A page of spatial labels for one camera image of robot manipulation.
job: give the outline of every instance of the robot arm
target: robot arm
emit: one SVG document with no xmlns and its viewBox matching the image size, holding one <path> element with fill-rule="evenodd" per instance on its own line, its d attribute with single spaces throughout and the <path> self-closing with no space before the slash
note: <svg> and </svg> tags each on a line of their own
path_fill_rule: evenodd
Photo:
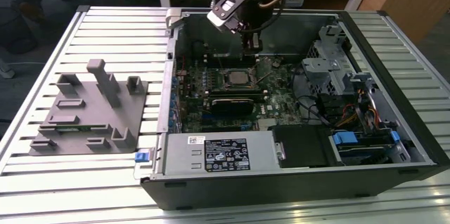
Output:
<svg viewBox="0 0 450 224">
<path fill-rule="evenodd" d="M 244 53 L 261 50 L 260 31 L 277 19 L 285 0 L 220 0 L 207 17 L 220 31 L 240 33 Z"/>
</svg>

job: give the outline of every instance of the sticker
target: sticker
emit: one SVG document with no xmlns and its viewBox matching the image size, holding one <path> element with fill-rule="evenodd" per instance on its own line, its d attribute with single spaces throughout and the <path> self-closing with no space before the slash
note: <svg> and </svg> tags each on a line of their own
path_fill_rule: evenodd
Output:
<svg viewBox="0 0 450 224">
<path fill-rule="evenodd" d="M 207 172 L 249 170 L 247 139 L 204 140 Z"/>
<path fill-rule="evenodd" d="M 203 144 L 204 136 L 188 136 L 188 144 Z"/>
</svg>

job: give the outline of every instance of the blue component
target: blue component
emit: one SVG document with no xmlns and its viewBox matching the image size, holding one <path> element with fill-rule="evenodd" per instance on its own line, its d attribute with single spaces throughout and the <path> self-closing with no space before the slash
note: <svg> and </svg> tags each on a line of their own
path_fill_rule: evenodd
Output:
<svg viewBox="0 0 450 224">
<path fill-rule="evenodd" d="M 332 140 L 335 141 L 335 145 L 341 143 L 357 143 L 356 135 L 353 134 L 353 132 L 336 132 L 332 135 Z"/>
<path fill-rule="evenodd" d="M 134 162 L 149 162 L 149 153 L 137 152 L 134 155 Z"/>
<path fill-rule="evenodd" d="M 399 136 L 399 133 L 396 133 L 396 131 L 391 131 L 391 136 L 392 136 L 394 141 L 399 142 L 400 136 Z"/>
<path fill-rule="evenodd" d="M 332 140 L 335 141 L 335 145 L 340 144 L 340 138 L 336 134 L 332 135 Z"/>
</svg>

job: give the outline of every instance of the floor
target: floor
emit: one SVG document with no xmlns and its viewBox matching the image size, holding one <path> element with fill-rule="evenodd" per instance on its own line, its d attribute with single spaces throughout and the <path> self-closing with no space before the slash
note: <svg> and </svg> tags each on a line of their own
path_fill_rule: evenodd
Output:
<svg viewBox="0 0 450 224">
<path fill-rule="evenodd" d="M 10 0 L 0 0 L 0 7 L 9 7 L 9 2 Z M 209 0 L 172 0 L 176 6 L 205 7 L 208 2 Z M 8 54 L 0 47 L 0 58 L 6 63 L 13 63 L 10 68 L 16 71 L 13 79 L 5 80 L 0 77 L 0 121 L 13 119 L 78 5 L 158 6 L 158 0 L 42 0 L 46 23 L 37 25 L 28 22 L 38 47 L 21 55 Z M 448 40 L 450 14 L 446 14 L 418 48 L 447 81 L 450 81 Z M 8 123 L 0 122 L 0 137 L 6 129 Z"/>
</svg>

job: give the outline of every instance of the metal bracket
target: metal bracket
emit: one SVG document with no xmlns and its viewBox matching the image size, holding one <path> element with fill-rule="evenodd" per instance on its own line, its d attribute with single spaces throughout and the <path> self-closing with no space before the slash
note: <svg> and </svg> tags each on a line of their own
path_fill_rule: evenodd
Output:
<svg viewBox="0 0 450 224">
<path fill-rule="evenodd" d="M 181 24 L 181 9 L 180 8 L 171 8 L 167 10 L 165 14 L 165 26 L 168 29 L 173 29 Z"/>
</svg>

